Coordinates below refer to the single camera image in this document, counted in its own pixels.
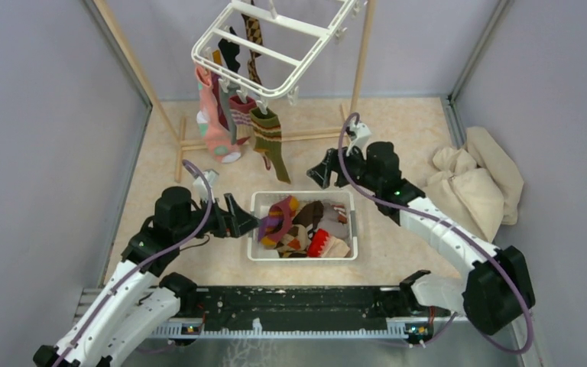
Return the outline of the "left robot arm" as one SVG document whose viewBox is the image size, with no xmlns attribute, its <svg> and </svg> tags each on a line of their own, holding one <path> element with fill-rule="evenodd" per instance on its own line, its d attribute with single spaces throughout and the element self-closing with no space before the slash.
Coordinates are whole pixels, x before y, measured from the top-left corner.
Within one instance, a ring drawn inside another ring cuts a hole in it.
<svg viewBox="0 0 587 367">
<path fill-rule="evenodd" d="M 197 286 L 178 273 L 164 275 L 181 246 L 205 235 L 241 238 L 259 220 L 230 193 L 226 209 L 205 198 L 195 204 L 185 187 L 168 187 L 122 253 L 122 260 L 80 320 L 58 342 L 42 345 L 36 366 L 120 366 L 161 324 L 193 314 Z"/>
</svg>

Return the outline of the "maroon striped beige sock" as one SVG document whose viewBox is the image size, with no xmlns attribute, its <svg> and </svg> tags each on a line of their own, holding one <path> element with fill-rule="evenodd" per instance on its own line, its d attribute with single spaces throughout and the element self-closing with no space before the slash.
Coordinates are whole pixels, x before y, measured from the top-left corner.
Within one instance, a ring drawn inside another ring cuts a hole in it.
<svg viewBox="0 0 587 367">
<path fill-rule="evenodd" d="M 254 133 L 251 120 L 251 110 L 257 107 L 256 102 L 250 96 L 243 101 L 239 96 L 229 98 L 229 108 L 232 121 L 235 124 L 235 137 L 238 145 L 247 142 Z"/>
</svg>

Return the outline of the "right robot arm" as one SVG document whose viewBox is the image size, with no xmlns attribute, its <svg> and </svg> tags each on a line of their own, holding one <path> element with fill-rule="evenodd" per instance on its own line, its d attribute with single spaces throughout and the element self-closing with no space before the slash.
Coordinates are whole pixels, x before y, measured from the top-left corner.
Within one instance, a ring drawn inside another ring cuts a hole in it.
<svg viewBox="0 0 587 367">
<path fill-rule="evenodd" d="M 487 336 L 523 317 L 526 338 L 533 339 L 531 309 L 536 299 L 524 254 L 514 246 L 499 248 L 478 238 L 438 209 L 403 177 L 392 143 L 375 142 L 365 151 L 330 148 L 306 174 L 323 189 L 354 187 L 375 202 L 381 214 L 424 239 L 458 271 L 460 279 L 421 271 L 411 276 L 409 288 L 400 294 L 404 312 L 419 315 L 428 306 L 451 310 Z"/>
</svg>

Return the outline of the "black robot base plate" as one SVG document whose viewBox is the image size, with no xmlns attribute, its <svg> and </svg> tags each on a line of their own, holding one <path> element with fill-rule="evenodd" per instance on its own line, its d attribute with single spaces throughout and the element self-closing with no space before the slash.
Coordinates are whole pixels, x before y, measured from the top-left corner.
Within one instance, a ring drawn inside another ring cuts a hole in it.
<svg viewBox="0 0 587 367">
<path fill-rule="evenodd" d="M 426 342 L 450 311 L 413 304 L 398 286 L 200 287 L 150 337 L 198 339 L 401 339 Z"/>
</svg>

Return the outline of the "purple maroon striped sock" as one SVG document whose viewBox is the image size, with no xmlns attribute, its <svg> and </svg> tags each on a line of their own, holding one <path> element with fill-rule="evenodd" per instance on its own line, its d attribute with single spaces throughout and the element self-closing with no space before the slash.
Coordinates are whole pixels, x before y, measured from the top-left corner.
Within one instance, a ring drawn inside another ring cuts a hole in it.
<svg viewBox="0 0 587 367">
<path fill-rule="evenodd" d="M 290 231 L 299 202 L 294 196 L 287 196 L 273 204 L 266 217 L 260 221 L 258 240 L 266 248 L 274 248 Z"/>
</svg>

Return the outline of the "olive green striped sock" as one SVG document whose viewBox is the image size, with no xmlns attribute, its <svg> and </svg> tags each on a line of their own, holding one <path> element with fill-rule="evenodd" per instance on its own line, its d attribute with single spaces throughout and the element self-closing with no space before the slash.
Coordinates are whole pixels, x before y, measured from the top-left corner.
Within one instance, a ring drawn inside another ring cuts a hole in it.
<svg viewBox="0 0 587 367">
<path fill-rule="evenodd" d="M 262 112 L 258 107 L 251 109 L 249 115 L 254 132 L 253 150 L 261 155 L 267 171 L 274 169 L 280 182 L 290 184 L 282 155 L 282 130 L 278 115 L 270 109 Z"/>
</svg>

